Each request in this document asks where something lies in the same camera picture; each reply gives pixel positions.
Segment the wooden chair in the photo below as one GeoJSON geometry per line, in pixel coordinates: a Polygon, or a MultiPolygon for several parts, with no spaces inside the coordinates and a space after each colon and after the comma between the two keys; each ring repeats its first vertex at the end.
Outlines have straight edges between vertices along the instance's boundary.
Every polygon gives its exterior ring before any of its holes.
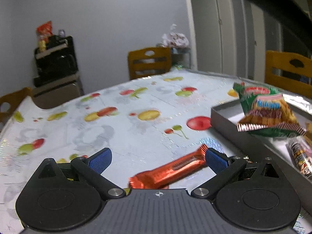
{"type": "Polygon", "coordinates": [[[265,53],[265,83],[311,99],[311,59],[292,52],[265,53]]]}
{"type": "Polygon", "coordinates": [[[167,73],[171,66],[170,48],[149,47],[128,53],[130,80],[167,73]]]}
{"type": "Polygon", "coordinates": [[[32,97],[32,89],[30,87],[25,87],[19,91],[6,94],[0,98],[1,105],[4,103],[9,104],[9,109],[6,111],[1,111],[1,124],[5,124],[8,119],[12,116],[21,102],[27,97],[32,97]]]}

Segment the metal side shelf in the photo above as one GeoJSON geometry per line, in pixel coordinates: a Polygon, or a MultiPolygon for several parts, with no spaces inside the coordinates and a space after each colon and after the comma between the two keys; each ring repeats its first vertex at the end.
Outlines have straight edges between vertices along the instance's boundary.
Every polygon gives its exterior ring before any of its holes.
{"type": "Polygon", "coordinates": [[[190,48],[171,48],[171,61],[173,66],[178,68],[191,68],[190,48]]]}

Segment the white plastic bag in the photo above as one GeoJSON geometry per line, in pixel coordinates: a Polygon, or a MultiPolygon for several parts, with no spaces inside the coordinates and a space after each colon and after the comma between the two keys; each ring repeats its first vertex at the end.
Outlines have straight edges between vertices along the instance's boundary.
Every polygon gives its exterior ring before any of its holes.
{"type": "Polygon", "coordinates": [[[176,27],[176,24],[172,24],[170,27],[170,32],[165,33],[162,36],[162,45],[164,47],[176,49],[189,48],[189,40],[184,34],[176,32],[176,27]]]}

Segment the orange foil wafer bar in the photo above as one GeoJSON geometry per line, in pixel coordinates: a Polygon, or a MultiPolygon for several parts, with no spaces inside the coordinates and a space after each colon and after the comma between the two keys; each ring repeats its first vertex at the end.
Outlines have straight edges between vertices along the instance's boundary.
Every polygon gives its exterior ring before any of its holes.
{"type": "Polygon", "coordinates": [[[161,189],[200,170],[206,165],[208,147],[203,144],[196,151],[184,155],[153,170],[144,171],[129,178],[132,189],[161,189]]]}

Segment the red snack bag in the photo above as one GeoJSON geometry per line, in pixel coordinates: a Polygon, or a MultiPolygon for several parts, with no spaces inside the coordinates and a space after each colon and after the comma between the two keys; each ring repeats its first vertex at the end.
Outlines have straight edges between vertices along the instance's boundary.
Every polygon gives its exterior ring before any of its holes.
{"type": "Polygon", "coordinates": [[[37,34],[46,42],[49,41],[49,37],[53,36],[52,33],[52,21],[47,21],[46,23],[40,25],[36,29],[37,34]]]}

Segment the far wooden chair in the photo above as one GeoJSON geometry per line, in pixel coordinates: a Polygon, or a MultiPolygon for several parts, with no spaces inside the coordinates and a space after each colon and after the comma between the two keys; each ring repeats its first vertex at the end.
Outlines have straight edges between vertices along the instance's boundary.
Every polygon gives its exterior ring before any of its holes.
{"type": "Polygon", "coordinates": [[[170,48],[149,47],[128,53],[130,80],[167,73],[171,66],[170,48]]]}

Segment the black grey water dispenser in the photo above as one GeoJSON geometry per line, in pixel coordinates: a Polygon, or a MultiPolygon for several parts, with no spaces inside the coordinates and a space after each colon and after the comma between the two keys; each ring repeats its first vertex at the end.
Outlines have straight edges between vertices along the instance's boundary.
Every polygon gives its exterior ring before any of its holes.
{"type": "Polygon", "coordinates": [[[43,52],[34,50],[34,60],[32,95],[38,107],[54,108],[84,95],[72,36],[51,36],[43,52]]]}

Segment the fruit pattern tablecloth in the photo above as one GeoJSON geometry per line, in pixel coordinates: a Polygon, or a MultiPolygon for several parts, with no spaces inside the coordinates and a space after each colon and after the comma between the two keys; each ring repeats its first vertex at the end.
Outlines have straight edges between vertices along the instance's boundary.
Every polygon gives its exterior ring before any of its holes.
{"type": "MultiPolygon", "coordinates": [[[[234,83],[269,86],[175,70],[52,109],[25,98],[1,132],[1,233],[293,233],[304,207],[278,164],[251,160],[212,127],[211,108],[238,100],[234,83]],[[216,175],[207,164],[161,189],[129,187],[130,177],[203,144],[247,161],[215,198],[191,196],[216,175]],[[125,191],[122,198],[102,198],[70,165],[106,147],[112,162],[102,176],[125,191]]],[[[282,94],[304,128],[307,105],[282,94]]]]}

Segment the right wooden chair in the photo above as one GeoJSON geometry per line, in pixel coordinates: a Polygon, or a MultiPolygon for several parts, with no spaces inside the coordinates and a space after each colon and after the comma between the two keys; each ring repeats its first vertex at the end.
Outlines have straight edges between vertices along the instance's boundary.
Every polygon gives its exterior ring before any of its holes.
{"type": "Polygon", "coordinates": [[[265,83],[311,99],[311,59],[292,52],[265,53],[265,83]]]}

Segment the green prawn cracker bag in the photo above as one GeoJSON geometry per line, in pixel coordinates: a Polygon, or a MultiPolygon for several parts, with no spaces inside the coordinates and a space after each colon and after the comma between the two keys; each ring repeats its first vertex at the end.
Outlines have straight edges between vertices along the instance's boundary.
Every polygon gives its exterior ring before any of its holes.
{"type": "Polygon", "coordinates": [[[274,87],[234,83],[244,117],[236,127],[239,132],[264,137],[296,137],[306,130],[285,101],[283,94],[274,87]]]}

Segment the left wooden chair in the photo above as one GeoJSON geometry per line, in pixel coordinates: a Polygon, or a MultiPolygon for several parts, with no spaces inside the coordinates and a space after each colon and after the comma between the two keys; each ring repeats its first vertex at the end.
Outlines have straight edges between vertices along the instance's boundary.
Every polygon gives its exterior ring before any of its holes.
{"type": "Polygon", "coordinates": [[[9,104],[9,109],[6,111],[1,111],[1,124],[5,124],[8,119],[12,116],[21,102],[27,97],[32,97],[32,89],[30,87],[25,87],[19,91],[6,94],[0,98],[1,105],[4,103],[9,104]]]}

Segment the black cartoon snack tube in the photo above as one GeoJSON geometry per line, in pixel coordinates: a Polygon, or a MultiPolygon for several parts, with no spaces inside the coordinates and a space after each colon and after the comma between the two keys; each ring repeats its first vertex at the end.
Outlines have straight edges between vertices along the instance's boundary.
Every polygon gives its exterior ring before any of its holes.
{"type": "Polygon", "coordinates": [[[292,138],[287,144],[298,171],[311,181],[311,157],[306,153],[308,149],[300,139],[292,138]]]}

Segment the grey shallow tray box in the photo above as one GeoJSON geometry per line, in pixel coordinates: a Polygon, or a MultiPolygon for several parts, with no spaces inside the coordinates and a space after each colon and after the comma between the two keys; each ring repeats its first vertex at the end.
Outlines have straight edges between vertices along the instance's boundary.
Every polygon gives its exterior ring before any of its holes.
{"type": "Polygon", "coordinates": [[[272,158],[298,193],[302,206],[311,213],[311,181],[296,168],[286,144],[288,138],[270,138],[238,132],[236,122],[244,116],[239,100],[211,108],[212,127],[255,162],[272,158]]]}

